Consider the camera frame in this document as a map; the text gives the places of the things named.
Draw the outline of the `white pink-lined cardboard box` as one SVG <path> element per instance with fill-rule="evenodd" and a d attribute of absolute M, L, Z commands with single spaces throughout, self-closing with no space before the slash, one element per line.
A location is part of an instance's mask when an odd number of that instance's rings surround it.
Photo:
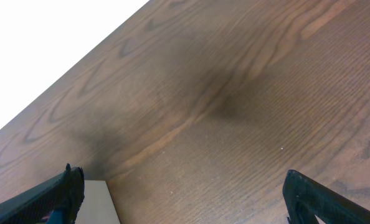
<path fill-rule="evenodd" d="M 84 195 L 76 224 L 120 224 L 105 181 L 86 180 Z"/>

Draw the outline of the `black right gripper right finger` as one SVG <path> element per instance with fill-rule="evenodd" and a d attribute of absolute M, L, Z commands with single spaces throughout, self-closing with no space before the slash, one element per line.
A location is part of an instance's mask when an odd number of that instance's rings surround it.
<path fill-rule="evenodd" d="M 369 224 L 370 211 L 296 170 L 287 172 L 282 194 L 289 224 Z"/>

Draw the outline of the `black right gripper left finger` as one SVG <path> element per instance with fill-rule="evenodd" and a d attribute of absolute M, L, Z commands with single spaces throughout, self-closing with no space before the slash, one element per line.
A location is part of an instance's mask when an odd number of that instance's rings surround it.
<path fill-rule="evenodd" d="M 63 173 L 0 203 L 0 223 L 75 223 L 85 198 L 81 167 Z"/>

